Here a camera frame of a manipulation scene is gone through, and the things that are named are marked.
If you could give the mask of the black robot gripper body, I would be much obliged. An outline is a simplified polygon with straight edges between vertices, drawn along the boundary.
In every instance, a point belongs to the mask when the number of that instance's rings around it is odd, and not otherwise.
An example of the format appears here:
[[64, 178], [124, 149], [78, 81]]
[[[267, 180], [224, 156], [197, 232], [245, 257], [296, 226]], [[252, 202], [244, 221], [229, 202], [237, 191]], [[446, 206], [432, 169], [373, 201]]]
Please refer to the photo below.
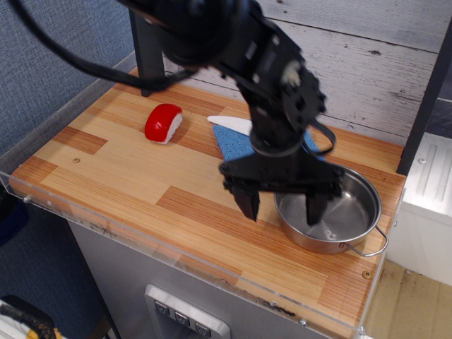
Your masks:
[[253, 154], [220, 166], [224, 186], [233, 195], [255, 198], [262, 191], [313, 198], [341, 195], [344, 170], [309, 154], [300, 140], [274, 146], [251, 139], [250, 144]]

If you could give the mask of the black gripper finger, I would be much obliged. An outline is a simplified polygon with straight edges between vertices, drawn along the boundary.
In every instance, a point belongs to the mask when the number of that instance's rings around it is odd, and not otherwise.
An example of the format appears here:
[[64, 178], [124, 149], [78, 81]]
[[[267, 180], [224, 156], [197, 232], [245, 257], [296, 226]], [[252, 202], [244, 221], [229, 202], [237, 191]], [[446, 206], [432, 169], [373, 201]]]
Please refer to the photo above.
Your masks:
[[328, 206], [328, 195], [307, 194], [306, 195], [307, 224], [309, 226], [319, 223]]
[[233, 186], [230, 191], [242, 214], [246, 218], [256, 221], [260, 204], [258, 190], [255, 188]]

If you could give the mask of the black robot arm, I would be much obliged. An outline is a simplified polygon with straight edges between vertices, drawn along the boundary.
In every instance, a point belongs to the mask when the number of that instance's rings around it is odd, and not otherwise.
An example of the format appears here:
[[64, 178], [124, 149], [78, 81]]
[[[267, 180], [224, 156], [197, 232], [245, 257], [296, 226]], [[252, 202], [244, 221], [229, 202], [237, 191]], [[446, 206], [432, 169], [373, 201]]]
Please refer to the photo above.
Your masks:
[[231, 78], [248, 104], [254, 153], [224, 162], [220, 172], [243, 214], [256, 219], [262, 191], [303, 194], [314, 225], [339, 196], [343, 171], [308, 149], [309, 126], [325, 110], [318, 79], [301, 50], [256, 1], [127, 1], [155, 26], [162, 50], [188, 70], [213, 67]]

